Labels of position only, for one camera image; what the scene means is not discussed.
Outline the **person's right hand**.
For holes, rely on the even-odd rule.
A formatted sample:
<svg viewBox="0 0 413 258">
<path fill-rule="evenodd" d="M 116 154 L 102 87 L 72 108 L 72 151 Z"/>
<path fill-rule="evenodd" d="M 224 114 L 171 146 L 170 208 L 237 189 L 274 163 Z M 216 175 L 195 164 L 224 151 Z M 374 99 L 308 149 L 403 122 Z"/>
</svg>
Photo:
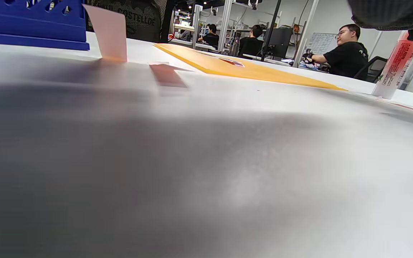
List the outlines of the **person's right hand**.
<svg viewBox="0 0 413 258">
<path fill-rule="evenodd" d="M 349 0 L 351 19 L 361 28 L 408 32 L 413 41 L 413 0 Z"/>
</svg>

